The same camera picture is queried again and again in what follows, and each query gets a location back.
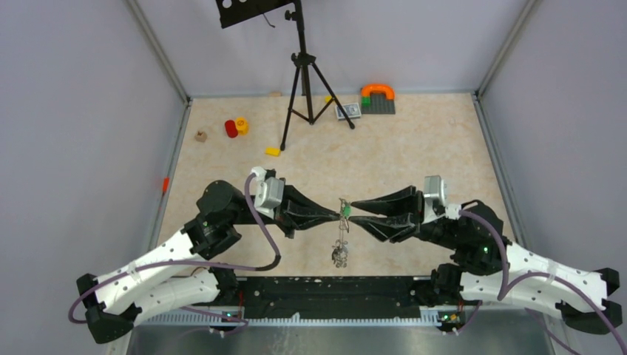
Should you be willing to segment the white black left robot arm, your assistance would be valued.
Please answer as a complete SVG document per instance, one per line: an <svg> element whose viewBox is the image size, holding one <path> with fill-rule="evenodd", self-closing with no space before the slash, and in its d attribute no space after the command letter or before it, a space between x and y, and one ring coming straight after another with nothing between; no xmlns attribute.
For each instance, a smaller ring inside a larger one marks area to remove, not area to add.
<svg viewBox="0 0 627 355"><path fill-rule="evenodd" d="M256 224L273 252L269 271L281 260L267 226L277 226L286 237L295 231L339 220L334 212L304 196L285 180L249 175L240 191L224 180L210 183L197 201L199 212L168 240L108 274L85 274L76 281L79 298L69 311L71 322L78 305L85 308L85 324L98 344L128 334L143 321L172 309L199 302L229 305L237 296L233 272L238 265L213 259L242 238L237 225Z"/></svg>

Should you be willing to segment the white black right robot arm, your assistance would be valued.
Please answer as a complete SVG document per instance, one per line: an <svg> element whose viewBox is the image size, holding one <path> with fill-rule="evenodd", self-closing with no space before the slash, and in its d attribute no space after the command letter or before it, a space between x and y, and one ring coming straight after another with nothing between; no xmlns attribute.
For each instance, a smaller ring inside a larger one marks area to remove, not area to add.
<svg viewBox="0 0 627 355"><path fill-rule="evenodd" d="M350 222L377 240L416 238L451 251L450 262L418 287L424 305L499 302L598 335L623 323L620 304L610 299L620 285L617 271L584 271L524 248L504 236L502 220L490 207L480 200L449 202L445 185L434 177L424 191L409 186L351 205L363 215L351 216Z"/></svg>

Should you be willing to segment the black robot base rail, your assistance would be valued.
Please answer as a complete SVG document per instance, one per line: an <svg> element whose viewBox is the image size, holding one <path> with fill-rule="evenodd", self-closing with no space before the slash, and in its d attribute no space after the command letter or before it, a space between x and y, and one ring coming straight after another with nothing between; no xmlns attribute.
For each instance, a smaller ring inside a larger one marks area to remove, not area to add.
<svg viewBox="0 0 627 355"><path fill-rule="evenodd" d="M201 304L233 310L230 316L273 322L349 325L428 320L438 330L460 330L476 315L479 303L463 300L454 283L460 274L446 264L429 277L236 277L216 273L220 293Z"/></svg>

